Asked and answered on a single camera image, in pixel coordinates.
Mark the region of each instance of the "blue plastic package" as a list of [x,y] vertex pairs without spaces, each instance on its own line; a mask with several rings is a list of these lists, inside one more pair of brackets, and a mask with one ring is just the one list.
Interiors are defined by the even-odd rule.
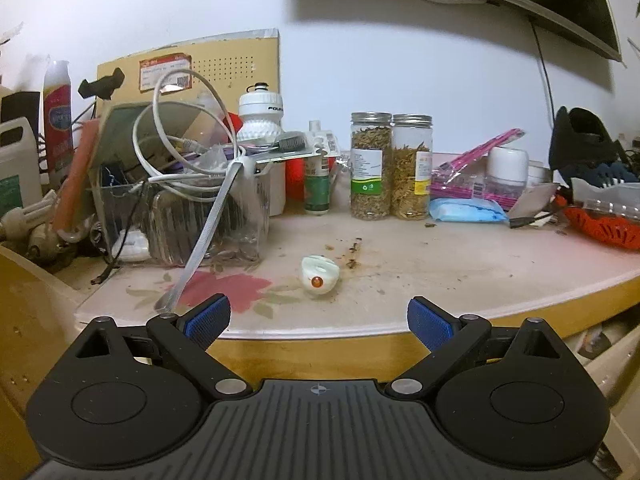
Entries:
[[494,200],[484,198],[437,198],[429,214],[443,222],[508,222],[509,218]]

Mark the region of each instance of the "triangular cutout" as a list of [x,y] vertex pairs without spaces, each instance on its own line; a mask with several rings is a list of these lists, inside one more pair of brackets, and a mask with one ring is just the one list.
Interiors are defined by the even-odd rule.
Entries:
[[534,330],[529,337],[524,353],[536,357],[546,357],[548,359],[559,359],[560,356],[553,345],[540,330]]
[[82,345],[82,348],[76,355],[80,359],[87,357],[97,357],[100,355],[109,355],[109,343],[102,334],[102,330],[96,330],[89,336],[89,339]]

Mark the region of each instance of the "white wall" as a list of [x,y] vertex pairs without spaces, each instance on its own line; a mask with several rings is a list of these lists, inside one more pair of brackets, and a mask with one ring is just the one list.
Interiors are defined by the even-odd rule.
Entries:
[[[622,64],[544,30],[540,39],[556,107],[600,115],[613,137],[640,133],[638,0],[610,0]],[[494,6],[422,0],[0,0],[0,33],[24,29],[2,48],[3,84],[26,56],[68,59],[75,87],[107,60],[224,32],[280,30],[284,127],[322,119],[348,146],[350,113],[380,110],[434,117],[439,151],[464,151],[520,127],[517,141],[546,160],[550,116],[529,23]],[[31,76],[40,89],[41,75]],[[74,92],[73,108],[85,106]]]

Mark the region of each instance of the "table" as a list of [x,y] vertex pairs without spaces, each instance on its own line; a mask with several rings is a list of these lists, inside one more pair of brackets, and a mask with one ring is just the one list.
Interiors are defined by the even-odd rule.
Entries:
[[[215,292],[227,294],[231,324],[210,352],[248,380],[386,380],[426,354],[407,333],[406,306],[413,296],[425,296],[455,316],[473,312],[508,326],[535,314],[561,336],[640,301],[640,253],[553,226],[430,224],[364,222],[343,212],[271,219],[262,263],[255,269],[201,267],[178,313]],[[300,286],[300,260],[308,254],[341,267],[340,282],[327,296],[313,298]],[[91,277],[101,269],[94,267]],[[67,272],[82,281],[82,272]],[[90,290],[76,312],[78,327],[103,315],[119,324],[143,324],[180,272],[124,267]]]

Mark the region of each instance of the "jar with dried herbs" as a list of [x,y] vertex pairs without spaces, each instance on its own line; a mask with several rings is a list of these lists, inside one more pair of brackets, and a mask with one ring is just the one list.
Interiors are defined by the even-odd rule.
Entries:
[[351,215],[378,220],[389,215],[393,163],[391,114],[351,114]]
[[393,117],[394,181],[391,212],[404,220],[429,215],[431,188],[431,117],[398,114]]

